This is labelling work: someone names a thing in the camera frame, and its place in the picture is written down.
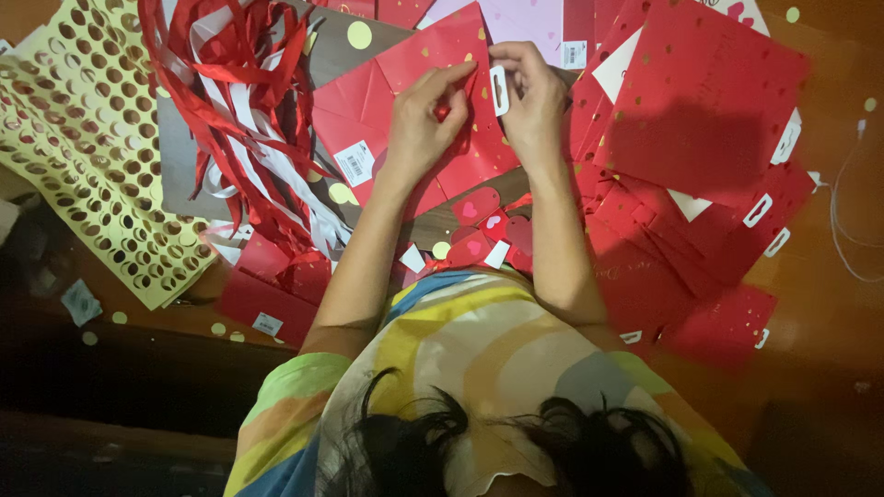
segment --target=ribbon pile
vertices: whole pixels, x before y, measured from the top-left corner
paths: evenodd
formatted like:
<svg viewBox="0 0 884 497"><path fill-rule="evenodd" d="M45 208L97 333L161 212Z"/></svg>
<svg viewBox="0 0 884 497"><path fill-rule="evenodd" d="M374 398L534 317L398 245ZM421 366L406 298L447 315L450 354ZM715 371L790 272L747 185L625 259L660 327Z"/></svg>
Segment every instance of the ribbon pile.
<svg viewBox="0 0 884 497"><path fill-rule="evenodd" d="M329 176L311 160L312 95L299 66L309 13L298 19L291 5L268 0L179 0L173 12L162 0L139 2L156 76L199 145L192 198L206 190L226 199L234 232L245 209L291 258L316 248L337 259L351 230L304 179L310 170Z"/></svg>

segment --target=wooden table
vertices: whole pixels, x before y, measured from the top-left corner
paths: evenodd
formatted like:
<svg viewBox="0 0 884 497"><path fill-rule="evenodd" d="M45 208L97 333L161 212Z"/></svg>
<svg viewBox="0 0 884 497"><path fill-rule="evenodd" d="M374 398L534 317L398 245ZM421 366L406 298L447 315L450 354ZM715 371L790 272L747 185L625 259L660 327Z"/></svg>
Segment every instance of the wooden table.
<svg viewBox="0 0 884 497"><path fill-rule="evenodd" d="M807 53L813 75L801 99L802 136L793 157L822 179L834 182L854 146L857 121L867 119L865 138L842 180L839 210L854 236L884 242L884 108L868 112L869 97L884 100L884 7L878 0L829 3L821 0L758 0L774 39ZM789 7L800 9L796 23ZM521 170L489 182L504 202L527 191ZM774 258L763 257L745 282L776 295L780 304L768 328L770 339L739 376L661 355L652 367L708 419L737 452L745 454L764 406L789 400L821 409L873 416L884 407L884 284L853 279L835 252L829 228L827 188L821 188L789 225L789 242ZM427 249L446 240L456 221L439 206L403 236ZM880 248L846 241L846 256L866 273L882 271ZM76 272L105 309L125 312L133 325L228 340L241 332L248 342L283 347L269 336L218 315L210 305L148 312L79 241L73 243ZM215 264L188 292L189 298L217 297L227 268ZM226 327L215 337L215 323Z"/></svg>

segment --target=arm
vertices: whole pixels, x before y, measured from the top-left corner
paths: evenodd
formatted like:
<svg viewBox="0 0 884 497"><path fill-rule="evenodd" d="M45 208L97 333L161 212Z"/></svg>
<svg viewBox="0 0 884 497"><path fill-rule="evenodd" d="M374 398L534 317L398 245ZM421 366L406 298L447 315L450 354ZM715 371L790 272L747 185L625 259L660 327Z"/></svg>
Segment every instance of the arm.
<svg viewBox="0 0 884 497"><path fill-rule="evenodd" d="M510 110L503 124L528 173L534 198L531 224L537 300L574 327L604 324L605 303L598 293L560 150L565 85L533 43L498 43L489 51L510 77Z"/></svg>
<svg viewBox="0 0 884 497"><path fill-rule="evenodd" d="M387 160L377 173L371 198L325 290L299 355L332 352L355 359L374 338L402 212L417 182L466 122L467 97L452 85L475 68L475 62L468 62L430 69L396 97ZM433 114L440 99L451 107L441 123Z"/></svg>

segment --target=person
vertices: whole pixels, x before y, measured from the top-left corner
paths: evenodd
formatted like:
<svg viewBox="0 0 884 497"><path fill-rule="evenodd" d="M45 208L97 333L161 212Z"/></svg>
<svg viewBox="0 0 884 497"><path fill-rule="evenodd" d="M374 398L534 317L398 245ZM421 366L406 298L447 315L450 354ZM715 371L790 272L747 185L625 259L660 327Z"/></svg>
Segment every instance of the person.
<svg viewBox="0 0 884 497"><path fill-rule="evenodd" d="M530 42L489 52L533 196L533 286L470 268L386 301L407 200L469 114L454 88L476 63L431 69L395 100L372 196L243 422L225 495L745 492L734 451L606 326L560 153L564 83Z"/></svg>

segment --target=barcode label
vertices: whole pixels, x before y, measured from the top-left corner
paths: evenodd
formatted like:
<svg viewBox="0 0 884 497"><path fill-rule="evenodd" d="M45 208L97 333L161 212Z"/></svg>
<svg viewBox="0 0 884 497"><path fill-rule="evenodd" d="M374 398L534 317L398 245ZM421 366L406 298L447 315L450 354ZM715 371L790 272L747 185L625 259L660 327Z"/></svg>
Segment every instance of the barcode label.
<svg viewBox="0 0 884 497"><path fill-rule="evenodd" d="M561 44L561 66L563 69L586 68L586 42L564 42Z"/></svg>
<svg viewBox="0 0 884 497"><path fill-rule="evenodd" d="M271 337L275 337L279 332L279 328L282 327L282 321L276 319L273 316L268 316L263 312L258 314L258 319L255 320L255 323L252 325L259 332L264 332L269 334Z"/></svg>
<svg viewBox="0 0 884 497"><path fill-rule="evenodd" d="M350 187L356 187L371 179L371 168L375 165L375 158L371 155L369 146L365 140L341 150L334 155L340 171L347 178Z"/></svg>

